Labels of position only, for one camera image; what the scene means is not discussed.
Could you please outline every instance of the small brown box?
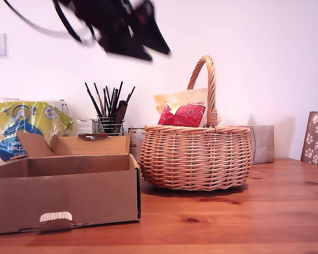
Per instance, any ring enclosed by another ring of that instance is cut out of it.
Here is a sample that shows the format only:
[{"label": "small brown box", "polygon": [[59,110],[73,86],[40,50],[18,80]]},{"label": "small brown box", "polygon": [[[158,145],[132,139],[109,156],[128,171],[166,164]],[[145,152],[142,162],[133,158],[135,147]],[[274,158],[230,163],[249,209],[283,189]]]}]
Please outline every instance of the small brown box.
[{"label": "small brown box", "polygon": [[275,127],[273,125],[249,125],[252,164],[271,163],[275,161]]}]

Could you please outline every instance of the wooden table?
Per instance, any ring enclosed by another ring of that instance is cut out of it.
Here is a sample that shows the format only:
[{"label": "wooden table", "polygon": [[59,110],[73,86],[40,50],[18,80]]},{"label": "wooden table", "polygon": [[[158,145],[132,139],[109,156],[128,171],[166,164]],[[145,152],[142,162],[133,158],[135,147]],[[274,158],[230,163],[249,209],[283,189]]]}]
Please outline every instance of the wooden table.
[{"label": "wooden table", "polygon": [[210,193],[142,188],[139,223],[0,235],[0,253],[318,253],[318,166],[255,165]]}]

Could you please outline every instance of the open cardboard box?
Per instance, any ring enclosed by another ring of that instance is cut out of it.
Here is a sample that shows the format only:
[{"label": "open cardboard box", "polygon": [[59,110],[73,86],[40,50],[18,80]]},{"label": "open cardboard box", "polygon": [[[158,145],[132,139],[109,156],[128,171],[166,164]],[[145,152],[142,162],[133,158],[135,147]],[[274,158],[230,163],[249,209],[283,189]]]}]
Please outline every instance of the open cardboard box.
[{"label": "open cardboard box", "polygon": [[41,135],[18,137],[28,157],[0,166],[0,233],[140,220],[129,135],[96,141],[54,135],[51,149]]}]

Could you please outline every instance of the white box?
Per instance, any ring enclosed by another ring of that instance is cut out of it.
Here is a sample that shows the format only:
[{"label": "white box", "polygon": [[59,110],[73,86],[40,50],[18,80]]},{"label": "white box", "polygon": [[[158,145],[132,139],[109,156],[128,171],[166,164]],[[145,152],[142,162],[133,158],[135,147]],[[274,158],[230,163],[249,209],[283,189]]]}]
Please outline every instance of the white box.
[{"label": "white box", "polygon": [[87,120],[77,120],[78,132],[77,134],[87,133],[93,134],[96,133],[95,121],[93,119]]}]

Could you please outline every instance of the plastic bag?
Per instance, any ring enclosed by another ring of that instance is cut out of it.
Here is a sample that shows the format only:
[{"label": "plastic bag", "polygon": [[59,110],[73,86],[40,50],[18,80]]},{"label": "plastic bag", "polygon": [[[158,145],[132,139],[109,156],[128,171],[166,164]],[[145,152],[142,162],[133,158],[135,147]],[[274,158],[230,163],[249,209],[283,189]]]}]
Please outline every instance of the plastic bag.
[{"label": "plastic bag", "polygon": [[16,136],[18,130],[40,134],[50,144],[54,134],[67,135],[72,126],[70,116],[47,102],[0,102],[0,165],[26,154]]},{"label": "plastic bag", "polygon": [[154,95],[154,99],[161,115],[158,124],[188,127],[206,124],[207,88]]}]

